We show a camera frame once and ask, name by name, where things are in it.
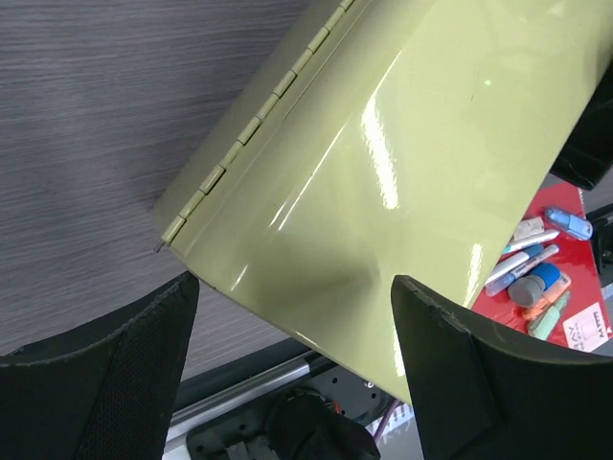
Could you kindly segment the green metal drawer cabinet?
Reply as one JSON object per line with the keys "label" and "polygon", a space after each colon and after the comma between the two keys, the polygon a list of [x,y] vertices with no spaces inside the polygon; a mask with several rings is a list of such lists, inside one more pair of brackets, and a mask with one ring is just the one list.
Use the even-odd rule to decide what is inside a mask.
{"label": "green metal drawer cabinet", "polygon": [[473,304],[611,59],[608,1],[314,1],[155,204],[162,241],[408,401],[394,278]]}

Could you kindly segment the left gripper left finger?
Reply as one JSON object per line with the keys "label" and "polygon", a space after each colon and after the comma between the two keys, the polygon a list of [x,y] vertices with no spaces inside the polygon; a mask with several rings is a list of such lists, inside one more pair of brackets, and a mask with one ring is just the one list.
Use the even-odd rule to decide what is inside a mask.
{"label": "left gripper left finger", "polygon": [[183,273],[2,356],[2,458],[161,458],[198,296],[198,280]]}

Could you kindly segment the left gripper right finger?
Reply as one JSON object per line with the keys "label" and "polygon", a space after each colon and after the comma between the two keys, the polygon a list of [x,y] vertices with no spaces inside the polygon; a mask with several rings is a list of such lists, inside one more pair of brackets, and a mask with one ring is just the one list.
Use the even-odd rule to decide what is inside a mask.
{"label": "left gripper right finger", "polygon": [[611,458],[611,358],[532,338],[408,275],[391,302],[424,458]]}

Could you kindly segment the green highlighter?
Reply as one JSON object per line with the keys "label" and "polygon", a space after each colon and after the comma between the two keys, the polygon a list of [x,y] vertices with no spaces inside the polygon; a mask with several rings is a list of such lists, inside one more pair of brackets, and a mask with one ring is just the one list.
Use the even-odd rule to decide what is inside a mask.
{"label": "green highlighter", "polygon": [[570,291],[562,293],[550,307],[535,320],[530,322],[528,325],[528,335],[539,340],[547,341],[563,314],[570,298]]}

